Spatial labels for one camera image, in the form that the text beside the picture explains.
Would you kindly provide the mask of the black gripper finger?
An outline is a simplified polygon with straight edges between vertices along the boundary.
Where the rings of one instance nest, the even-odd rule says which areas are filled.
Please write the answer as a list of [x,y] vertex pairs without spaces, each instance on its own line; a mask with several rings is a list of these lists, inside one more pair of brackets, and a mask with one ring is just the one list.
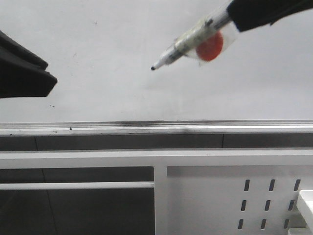
[[238,31],[244,32],[312,8],[312,0],[233,0],[226,10]]
[[48,63],[0,33],[0,97],[46,97],[58,80]]

